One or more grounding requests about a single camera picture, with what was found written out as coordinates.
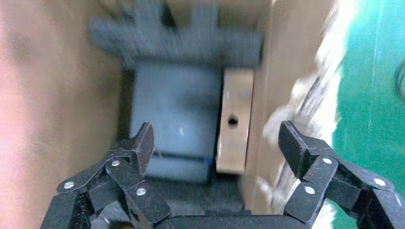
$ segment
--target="cardboard wall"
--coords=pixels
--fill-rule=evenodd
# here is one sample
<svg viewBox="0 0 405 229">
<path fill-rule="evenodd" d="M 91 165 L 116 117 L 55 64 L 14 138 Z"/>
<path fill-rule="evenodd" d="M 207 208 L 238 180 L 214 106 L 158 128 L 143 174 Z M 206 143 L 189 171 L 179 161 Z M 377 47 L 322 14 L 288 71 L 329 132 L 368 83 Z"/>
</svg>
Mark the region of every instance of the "cardboard wall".
<svg viewBox="0 0 405 229">
<path fill-rule="evenodd" d="M 0 2 L 0 228 L 36 229 L 117 129 L 120 62 L 87 41 L 95 0 Z"/>
<path fill-rule="evenodd" d="M 267 199 L 257 178 L 272 189 L 279 180 L 284 158 L 277 147 L 262 137 L 271 114 L 288 102 L 294 82 L 315 70 L 314 58 L 322 41 L 322 29 L 334 0 L 273 1 L 269 19 L 259 22 L 268 28 L 263 63 L 255 74 L 252 115 L 245 174 L 241 191 L 246 207 L 254 214 L 269 212 Z"/>
</svg>

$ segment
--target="wooden block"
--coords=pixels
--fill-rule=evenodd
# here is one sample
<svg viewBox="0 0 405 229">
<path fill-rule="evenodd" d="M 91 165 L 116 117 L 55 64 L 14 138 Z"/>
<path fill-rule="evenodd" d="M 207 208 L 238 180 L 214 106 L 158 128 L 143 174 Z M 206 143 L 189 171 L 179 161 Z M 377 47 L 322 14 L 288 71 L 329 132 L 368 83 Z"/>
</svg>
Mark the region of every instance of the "wooden block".
<svg viewBox="0 0 405 229">
<path fill-rule="evenodd" d="M 242 174 L 245 170 L 253 75 L 252 69 L 225 70 L 216 158 L 220 173 Z"/>
</svg>

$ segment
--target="green mat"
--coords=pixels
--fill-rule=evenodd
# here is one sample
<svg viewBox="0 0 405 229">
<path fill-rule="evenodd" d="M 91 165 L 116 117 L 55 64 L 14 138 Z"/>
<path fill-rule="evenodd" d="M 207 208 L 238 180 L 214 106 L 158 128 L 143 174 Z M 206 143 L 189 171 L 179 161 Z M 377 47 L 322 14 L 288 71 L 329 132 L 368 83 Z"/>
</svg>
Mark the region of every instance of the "green mat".
<svg viewBox="0 0 405 229">
<path fill-rule="evenodd" d="M 333 147 L 343 158 L 388 178 L 405 197 L 405 104 L 396 92 L 396 72 L 405 60 L 405 1 L 356 2 Z M 334 228 L 357 227 L 340 210 Z"/>
</svg>

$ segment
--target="gray plastic object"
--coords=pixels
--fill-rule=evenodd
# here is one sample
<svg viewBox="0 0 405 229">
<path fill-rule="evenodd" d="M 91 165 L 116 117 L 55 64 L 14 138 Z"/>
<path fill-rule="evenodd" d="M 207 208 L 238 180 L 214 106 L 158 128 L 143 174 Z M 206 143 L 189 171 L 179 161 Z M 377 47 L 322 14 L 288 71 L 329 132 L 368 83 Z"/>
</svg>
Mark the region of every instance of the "gray plastic object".
<svg viewBox="0 0 405 229">
<path fill-rule="evenodd" d="M 207 66 L 139 62 L 130 137 L 151 122 L 155 152 L 146 175 L 205 182 L 213 162 L 222 71 Z"/>
<path fill-rule="evenodd" d="M 138 0 L 122 21 L 105 18 L 90 20 L 94 45 L 123 59 L 134 69 L 139 59 L 181 63 L 202 63 L 221 67 L 257 67 L 263 38 L 258 31 L 218 28 L 217 3 L 196 3 L 189 28 L 176 29 L 167 6 L 158 0 Z"/>
</svg>

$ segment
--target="metal rivet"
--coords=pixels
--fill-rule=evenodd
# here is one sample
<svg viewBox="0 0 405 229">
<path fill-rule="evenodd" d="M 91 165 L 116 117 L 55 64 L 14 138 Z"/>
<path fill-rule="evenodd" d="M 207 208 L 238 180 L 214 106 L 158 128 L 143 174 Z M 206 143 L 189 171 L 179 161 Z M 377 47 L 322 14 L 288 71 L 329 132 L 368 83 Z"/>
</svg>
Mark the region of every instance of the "metal rivet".
<svg viewBox="0 0 405 229">
<path fill-rule="evenodd" d="M 146 189 L 144 189 L 144 188 L 140 188 L 140 189 L 137 190 L 137 195 L 138 195 L 138 196 L 142 196 L 142 195 L 144 195 L 145 193 L 146 193 Z"/>
<path fill-rule="evenodd" d="M 315 194 L 315 190 L 313 188 L 309 187 L 309 186 L 305 186 L 305 191 L 308 194 Z"/>
<path fill-rule="evenodd" d="M 332 164 L 332 161 L 327 158 L 323 158 L 322 161 L 325 162 L 326 164 Z"/>
<path fill-rule="evenodd" d="M 64 184 L 64 188 L 65 189 L 68 189 L 68 188 L 71 188 L 71 187 L 73 187 L 75 184 L 73 183 L 73 181 L 69 181 L 69 182 L 66 182 L 65 184 Z"/>
<path fill-rule="evenodd" d="M 117 166 L 119 165 L 119 163 L 121 163 L 120 161 L 113 161 L 113 163 L 111 163 L 112 166 Z"/>
<path fill-rule="evenodd" d="M 380 185 L 380 186 L 385 186 L 386 185 L 386 183 L 383 180 L 378 179 L 378 178 L 374 179 L 374 182 L 376 184 Z"/>
</svg>

